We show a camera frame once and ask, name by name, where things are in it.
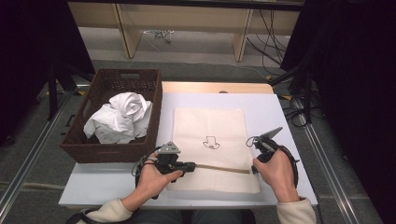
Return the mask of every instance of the gray floor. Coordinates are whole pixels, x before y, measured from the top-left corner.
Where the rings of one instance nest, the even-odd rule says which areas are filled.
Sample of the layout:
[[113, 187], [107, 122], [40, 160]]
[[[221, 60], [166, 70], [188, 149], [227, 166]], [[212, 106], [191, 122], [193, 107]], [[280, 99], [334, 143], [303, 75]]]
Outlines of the gray floor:
[[[228, 34], [207, 34], [174, 32], [172, 42], [153, 35], [144, 35], [137, 52], [132, 59], [126, 59], [117, 30], [81, 28], [95, 69], [101, 67], [160, 67], [163, 79], [191, 81], [233, 81], [265, 82], [267, 72], [264, 63], [273, 73], [282, 73], [277, 65], [262, 59], [260, 53], [249, 44], [245, 50], [244, 61], [236, 63], [233, 58], [231, 36]], [[260, 41], [255, 35], [249, 37], [255, 44]], [[288, 38], [280, 36], [279, 40], [287, 45]], [[287, 94], [288, 82], [275, 88], [279, 94]], [[78, 109], [83, 96], [68, 95], [57, 122], [54, 123], [48, 140], [42, 147], [36, 164], [15, 199], [4, 223], [65, 223], [76, 211], [58, 205], [63, 187], [73, 169], [74, 162], [60, 148], [59, 144], [67, 131], [70, 116]], [[13, 133], [14, 145], [3, 144], [0, 147], [0, 195], [3, 195], [14, 176], [19, 171], [24, 159], [35, 144], [41, 130], [44, 129], [48, 115], [48, 95], [44, 89], [39, 98], [40, 104], [32, 105], [26, 118], [20, 122]], [[290, 106], [290, 101], [280, 100], [282, 107]], [[332, 133], [326, 119], [319, 110], [314, 111], [310, 130], [318, 136], [325, 155], [331, 162], [338, 185], [351, 203], [357, 222], [381, 223], [370, 199], [367, 197], [359, 179], [349, 163], [342, 159], [342, 149]], [[319, 206], [315, 207], [318, 223], [351, 223], [345, 220], [343, 209], [337, 201], [332, 183], [326, 176], [318, 160], [315, 148], [307, 135], [307, 127], [298, 128], [290, 122], [290, 130], [299, 149], [304, 167], [318, 197]], [[278, 223], [276, 209], [254, 209], [257, 223]]]

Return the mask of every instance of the person's left hand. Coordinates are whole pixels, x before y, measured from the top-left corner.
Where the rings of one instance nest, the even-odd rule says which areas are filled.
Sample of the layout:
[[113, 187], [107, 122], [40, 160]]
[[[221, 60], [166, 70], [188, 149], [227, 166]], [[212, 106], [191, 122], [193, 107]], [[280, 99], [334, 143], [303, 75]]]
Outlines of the person's left hand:
[[[150, 157], [157, 157], [157, 153], [151, 153]], [[146, 160], [140, 172], [139, 183], [136, 189], [127, 197], [121, 200], [122, 204], [129, 211], [139, 208], [148, 199], [155, 197], [163, 191], [167, 184], [183, 175], [182, 171], [163, 175], [154, 165], [154, 161]]]

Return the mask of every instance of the wrist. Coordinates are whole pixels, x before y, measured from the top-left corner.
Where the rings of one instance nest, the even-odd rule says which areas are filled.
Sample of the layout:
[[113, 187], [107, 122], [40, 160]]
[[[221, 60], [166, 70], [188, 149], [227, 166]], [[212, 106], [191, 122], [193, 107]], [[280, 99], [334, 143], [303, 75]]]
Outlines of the wrist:
[[279, 203], [295, 203], [300, 201], [296, 188], [277, 188], [273, 189]]
[[131, 194], [121, 199], [122, 204], [126, 209], [133, 212], [141, 207], [150, 197], [145, 194], [145, 191], [135, 189]]

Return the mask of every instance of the white towel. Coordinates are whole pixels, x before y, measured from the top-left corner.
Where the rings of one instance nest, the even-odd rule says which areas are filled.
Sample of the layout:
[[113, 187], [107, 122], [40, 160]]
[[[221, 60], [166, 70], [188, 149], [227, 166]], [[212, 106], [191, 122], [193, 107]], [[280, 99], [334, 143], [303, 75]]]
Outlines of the white towel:
[[84, 133], [93, 134], [101, 144], [127, 144], [147, 134], [152, 103], [135, 92], [124, 92], [109, 99], [84, 125]]
[[258, 177], [251, 172], [253, 156], [241, 109], [176, 108], [173, 142], [180, 149], [179, 161], [223, 168], [249, 170], [249, 174], [197, 167], [170, 190], [260, 192]]

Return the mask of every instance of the wooden panel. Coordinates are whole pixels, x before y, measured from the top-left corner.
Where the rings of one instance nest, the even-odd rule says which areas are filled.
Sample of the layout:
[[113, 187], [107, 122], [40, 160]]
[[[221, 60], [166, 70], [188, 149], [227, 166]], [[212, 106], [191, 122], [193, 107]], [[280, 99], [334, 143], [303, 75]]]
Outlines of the wooden panel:
[[240, 33], [246, 9], [122, 5], [135, 29]]
[[76, 2], [68, 4], [79, 27], [119, 28], [114, 4]]
[[246, 35], [248, 34], [248, 27], [251, 23], [253, 10], [246, 11], [245, 26], [240, 29], [239, 33], [233, 34], [233, 55], [237, 62], [242, 62], [244, 57], [245, 45], [247, 43]]
[[[298, 16], [300, 12], [295, 11], [274, 11], [274, 31], [275, 35], [291, 35], [294, 30], [294, 26], [297, 22]], [[255, 9], [253, 11], [253, 17], [251, 19], [250, 26], [248, 28], [248, 32], [250, 34], [261, 34], [268, 35], [268, 32], [265, 28], [265, 23], [262, 20], [262, 16], [265, 19], [265, 22], [270, 29], [271, 26], [271, 11], [270, 10], [262, 10], [262, 15], [260, 11]]]
[[163, 81], [164, 92], [206, 92], [218, 93], [274, 93], [268, 84], [225, 83], [225, 82], [170, 82]]
[[126, 57], [133, 58], [143, 31], [137, 29], [134, 25], [134, 20], [131, 18], [132, 14], [129, 13], [127, 6], [125, 4], [116, 4], [115, 9], [120, 19], [119, 29]]

